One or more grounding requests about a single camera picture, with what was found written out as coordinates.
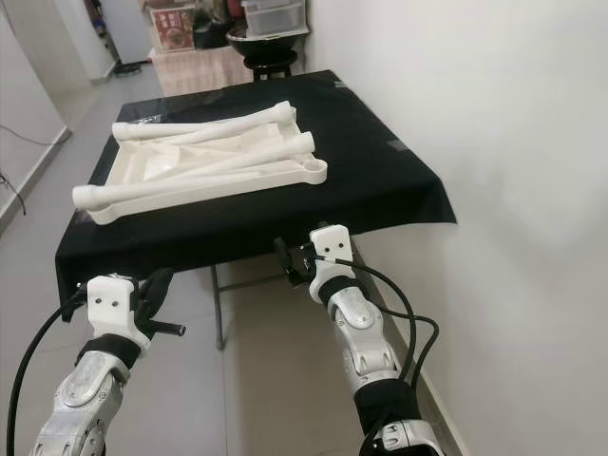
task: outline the white tray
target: white tray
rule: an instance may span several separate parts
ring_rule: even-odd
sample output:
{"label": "white tray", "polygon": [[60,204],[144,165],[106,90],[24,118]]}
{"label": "white tray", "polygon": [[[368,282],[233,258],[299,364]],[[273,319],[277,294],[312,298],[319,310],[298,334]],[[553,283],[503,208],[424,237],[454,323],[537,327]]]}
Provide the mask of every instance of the white tray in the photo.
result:
{"label": "white tray", "polygon": [[[264,128],[268,130],[267,137],[261,134]],[[302,154],[292,157],[290,160],[220,172],[210,175],[211,182],[208,181],[203,184],[194,182],[193,185],[193,182],[188,179],[180,179],[178,176],[171,177],[171,173],[175,174],[176,172],[176,166],[182,168],[187,166],[188,161],[196,157],[197,154],[199,154],[197,164],[207,164],[222,158],[236,156],[242,153],[244,149],[252,146],[260,147],[263,144],[285,141],[299,134],[300,130],[295,119],[292,119],[288,123],[271,123],[258,126],[243,133],[237,139],[210,141],[194,145],[122,142],[105,185],[169,181],[172,184],[177,182],[182,185],[182,188],[171,189],[143,198],[121,200],[102,209],[87,210],[87,212],[97,224],[105,225],[123,216],[196,201],[211,200],[293,183],[322,183],[327,178],[327,164],[316,159],[313,154]],[[237,174],[241,174],[241,177],[236,177],[231,181],[218,181],[226,175],[234,177]]]}

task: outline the black tape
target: black tape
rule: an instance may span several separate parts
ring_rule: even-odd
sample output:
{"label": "black tape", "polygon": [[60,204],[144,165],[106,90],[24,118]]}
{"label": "black tape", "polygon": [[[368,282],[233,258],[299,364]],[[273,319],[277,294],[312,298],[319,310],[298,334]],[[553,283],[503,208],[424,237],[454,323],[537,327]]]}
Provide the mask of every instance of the black tape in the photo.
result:
{"label": "black tape", "polygon": [[421,419],[416,393],[410,385],[396,378],[366,385],[354,394],[354,403],[366,435],[385,408],[389,414],[382,426],[395,421]]}
{"label": "black tape", "polygon": [[319,288],[319,297],[323,302],[323,305],[327,308],[330,299],[340,290],[344,290],[349,287],[357,287],[363,293],[363,296],[368,299],[368,291],[361,281],[356,278],[346,277],[345,275],[338,275],[330,278],[327,282],[321,285]]}
{"label": "black tape", "polygon": [[91,339],[85,343],[85,346],[76,358],[76,365],[80,362],[80,358],[86,352],[104,352],[113,354],[124,364],[131,369],[140,355],[140,347],[132,340],[116,334],[104,334],[96,339]]}

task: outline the gray floor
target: gray floor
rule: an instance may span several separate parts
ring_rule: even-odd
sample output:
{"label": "gray floor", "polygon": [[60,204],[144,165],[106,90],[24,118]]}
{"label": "gray floor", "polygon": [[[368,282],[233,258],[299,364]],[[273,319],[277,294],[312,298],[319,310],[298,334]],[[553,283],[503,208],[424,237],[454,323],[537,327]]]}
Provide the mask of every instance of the gray floor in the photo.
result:
{"label": "gray floor", "polygon": [[[29,196],[28,216],[17,216],[0,237],[3,445],[19,360],[58,304],[53,257],[72,214],[70,190],[87,181],[120,106],[161,95],[151,67],[105,85]],[[223,283],[270,271],[278,272],[272,257],[219,268]],[[223,301],[228,343],[218,352],[209,271],[176,275],[159,319],[184,323],[186,336],[155,337],[135,366],[107,435],[108,454],[356,454],[362,436],[322,309],[286,282],[229,292]],[[79,311],[44,339],[22,391],[17,454],[28,453],[88,336]]]}

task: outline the black cable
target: black cable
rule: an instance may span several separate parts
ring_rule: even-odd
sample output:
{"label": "black cable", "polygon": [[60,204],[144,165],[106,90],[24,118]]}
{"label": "black cable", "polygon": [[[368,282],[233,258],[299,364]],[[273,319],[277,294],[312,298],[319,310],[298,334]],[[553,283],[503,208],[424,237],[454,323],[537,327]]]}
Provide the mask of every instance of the black cable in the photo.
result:
{"label": "black cable", "polygon": [[[389,285],[392,288],[392,290],[399,296],[399,298],[403,302],[403,305],[406,308],[406,312],[408,313],[408,315],[414,315],[414,310],[412,309],[411,304],[409,304],[408,297],[401,291],[401,289],[397,286],[397,284],[395,282],[390,280],[388,277],[386,277],[380,271],[376,271],[375,269],[371,268],[370,266],[366,266],[364,264],[357,264],[352,261],[347,261],[346,259],[327,258],[325,256],[317,256],[316,259],[334,262],[336,264],[343,264],[345,266],[351,266],[352,268],[360,269],[362,271],[365,271],[368,274],[371,274],[372,276],[378,277],[380,280],[382,280],[387,285]],[[406,376],[408,375],[409,368],[411,367],[411,364],[413,362],[414,350],[416,349],[416,322],[411,318],[409,318],[408,320],[409,320],[408,354],[406,355],[406,360],[403,363],[403,368],[401,368],[401,372],[399,372],[399,380],[404,380],[404,381],[406,379]]]}
{"label": "black cable", "polygon": [[12,128],[8,128],[7,126],[2,125],[1,123],[0,123],[0,128],[2,128],[3,130],[7,130],[9,133],[12,133],[14,136],[22,139],[23,141],[27,141],[28,143],[34,143],[34,144],[38,144],[38,145],[59,145],[59,144],[66,143],[71,138],[71,135],[69,135],[67,138],[63,138],[62,140],[60,140],[58,142],[39,142],[39,141],[33,140],[31,138],[27,138],[23,135],[20,135]]}
{"label": "black cable", "polygon": [[[397,318],[404,318],[406,320],[411,319],[410,315],[406,315],[404,313],[398,313],[398,312],[392,311],[391,309],[387,309],[386,307],[380,307],[378,305],[376,305],[376,307],[378,308],[378,310],[380,312],[382,312],[384,314],[396,316]],[[422,370],[423,364],[425,364],[425,359],[427,359],[430,349],[432,349],[433,344],[435,342],[437,342],[437,339],[439,338],[439,325],[437,324],[437,322],[435,320],[433,320],[432,318],[428,318],[427,316],[415,315],[413,317],[413,319],[416,321],[424,321],[425,323],[428,323],[433,328],[433,332],[430,335],[430,337],[428,338],[427,343],[420,351],[420,356],[418,356],[418,362],[415,364],[414,371],[411,375],[411,388],[414,391],[416,391],[416,388],[418,386],[418,379],[420,378],[420,371]]]}
{"label": "black cable", "polygon": [[69,299],[66,304],[57,309],[34,336],[29,344],[28,350],[21,359],[21,364],[19,365],[19,369],[15,375],[15,381],[12,384],[12,391],[10,392],[9,420],[7,421],[7,456],[15,455],[15,424],[17,421],[17,404],[19,402],[19,393],[21,392],[21,386],[23,384],[24,376],[26,375],[29,360],[34,355],[36,347],[38,347],[38,344],[40,344],[40,341],[55,320],[59,318],[63,312],[75,311],[85,304],[85,301],[79,300],[84,296],[86,296],[86,292],[84,290],[79,290],[73,297]]}
{"label": "black cable", "polygon": [[359,456],[368,456],[369,454],[371,454],[370,452],[368,452],[369,447],[372,447],[374,450],[378,449],[376,447],[376,445],[373,443],[373,438],[375,437],[375,435],[378,433],[378,431],[384,424],[384,420],[387,419],[387,416],[389,416],[389,407],[388,406],[384,407],[384,410],[382,410],[382,414],[378,417],[376,422],[371,427],[370,432],[368,432],[368,435],[365,437],[365,440],[363,441],[363,443],[361,444],[361,447],[359,448]]}
{"label": "black cable", "polygon": [[0,170],[0,185],[6,185],[11,191],[12,193],[15,194],[15,196],[17,197],[17,199],[19,200],[19,202],[21,203],[21,207],[23,208],[23,215],[27,215],[26,213],[26,202],[23,201],[23,197],[21,196],[21,194],[17,191],[17,189],[12,185],[12,183],[10,183],[9,178],[7,178],[2,171]]}

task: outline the table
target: table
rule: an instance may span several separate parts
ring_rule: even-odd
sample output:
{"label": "table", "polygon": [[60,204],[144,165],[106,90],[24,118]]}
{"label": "table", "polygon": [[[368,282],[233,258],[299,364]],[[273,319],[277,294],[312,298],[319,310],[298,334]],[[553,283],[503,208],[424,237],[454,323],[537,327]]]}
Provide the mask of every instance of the table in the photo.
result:
{"label": "table", "polygon": [[[98,275],[144,278],[161,267],[178,272],[211,266],[221,345],[219,293],[251,283],[220,287],[215,265],[270,253],[277,237],[291,247],[303,244],[320,221],[344,224],[352,235],[456,221],[439,178],[331,71],[126,104],[118,121],[208,122],[284,100],[296,107],[301,131],[313,133],[315,155],[328,163],[323,184],[184,204],[104,226],[77,212],[55,256],[61,302],[77,283]],[[89,183],[105,183],[117,152],[110,137]]]}

